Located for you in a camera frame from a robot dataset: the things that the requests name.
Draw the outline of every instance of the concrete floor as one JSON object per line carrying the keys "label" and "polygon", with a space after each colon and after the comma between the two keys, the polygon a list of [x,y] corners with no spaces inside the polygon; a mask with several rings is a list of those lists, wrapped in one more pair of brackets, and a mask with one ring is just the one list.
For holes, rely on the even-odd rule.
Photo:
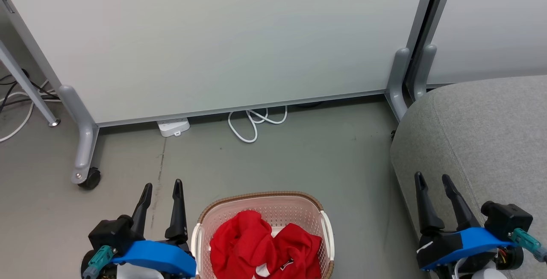
{"label": "concrete floor", "polygon": [[[13,54],[42,82],[25,51],[14,49]],[[332,222],[332,278],[424,277],[389,162],[396,123],[383,97],[291,108],[285,123],[258,125],[254,144],[233,135],[226,115],[191,119],[190,130],[180,137],[162,137],[154,123],[102,129],[94,155],[102,180],[92,191],[70,182],[78,130],[61,104],[49,106],[61,119],[58,127],[47,127],[35,109],[21,132],[0,143],[2,277],[77,278],[82,256],[90,250],[88,233],[102,219],[131,214],[148,182],[154,195],[145,236],[162,239],[177,178],[184,184],[190,230],[217,199],[256,191],[305,191],[321,201]],[[0,137],[19,125],[27,107],[13,105],[2,112]],[[247,119],[234,120],[234,126],[246,137],[252,135]]]}

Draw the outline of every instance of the laundry basket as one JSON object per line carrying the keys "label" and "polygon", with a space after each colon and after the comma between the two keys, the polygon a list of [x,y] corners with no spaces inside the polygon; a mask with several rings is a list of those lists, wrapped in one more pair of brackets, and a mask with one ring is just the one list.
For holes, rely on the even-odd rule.
{"label": "laundry basket", "polygon": [[318,252],[321,277],[330,278],[334,269],[334,235],[321,203],[298,191],[270,191],[220,199],[205,208],[191,239],[191,251],[197,262],[196,279],[216,279],[211,267],[209,243],[221,224],[248,209],[262,214],[262,219],[272,226],[273,236],[289,223],[320,236],[323,239]]}

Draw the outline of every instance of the gray sofa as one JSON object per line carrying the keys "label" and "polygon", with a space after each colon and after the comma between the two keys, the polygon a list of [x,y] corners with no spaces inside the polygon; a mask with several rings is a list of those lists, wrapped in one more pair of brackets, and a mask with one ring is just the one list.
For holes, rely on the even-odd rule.
{"label": "gray sofa", "polygon": [[[534,216],[530,233],[547,244],[547,76],[464,82],[428,92],[401,120],[391,162],[416,234],[414,173],[421,171],[447,230],[457,224],[444,173],[481,224],[484,202],[514,203]],[[544,279],[547,266],[525,252],[524,264],[506,276]]]}

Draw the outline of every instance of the basket rim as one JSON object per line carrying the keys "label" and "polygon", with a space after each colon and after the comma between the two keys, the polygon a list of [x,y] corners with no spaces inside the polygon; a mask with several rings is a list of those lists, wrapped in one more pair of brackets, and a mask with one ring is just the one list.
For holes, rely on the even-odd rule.
{"label": "basket rim", "polygon": [[[323,276],[323,279],[330,279],[333,271],[334,271],[334,261],[330,261],[329,269],[326,271],[326,274]],[[196,279],[201,279],[201,276],[199,274],[196,274]]]}
{"label": "basket rim", "polygon": [[280,197],[280,196],[305,198],[305,199],[309,200],[310,202],[312,202],[313,204],[315,204],[315,206],[319,209],[319,211],[323,211],[323,206],[321,205],[321,203],[317,199],[315,199],[312,195],[309,195],[307,193],[303,193],[302,191],[262,191],[260,193],[238,195],[238,196],[227,197],[227,198],[224,198],[224,199],[219,199],[217,201],[214,201],[213,203],[209,204],[204,209],[204,211],[201,212],[201,215],[200,215],[199,219],[197,220],[197,222],[199,224],[203,224],[203,219],[205,219],[205,216],[207,215],[207,213],[209,213],[209,211],[211,211],[211,209],[213,209],[214,207],[216,207],[218,205],[221,205],[221,204],[224,204],[224,203],[240,201],[240,200],[247,200],[247,199],[254,199],[254,198]]}

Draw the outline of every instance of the black wheel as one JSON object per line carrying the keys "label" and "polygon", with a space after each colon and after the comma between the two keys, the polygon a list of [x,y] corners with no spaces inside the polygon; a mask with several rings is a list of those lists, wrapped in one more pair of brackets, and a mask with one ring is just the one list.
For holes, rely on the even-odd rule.
{"label": "black wheel", "polygon": [[496,261],[498,270],[514,270],[519,268],[524,262],[524,251],[522,247],[500,248],[499,254],[504,254],[503,259]]}
{"label": "black wheel", "polygon": [[95,167],[89,168],[88,178],[85,179],[83,183],[78,184],[81,188],[85,190],[91,190],[97,187],[101,181],[101,171]]}

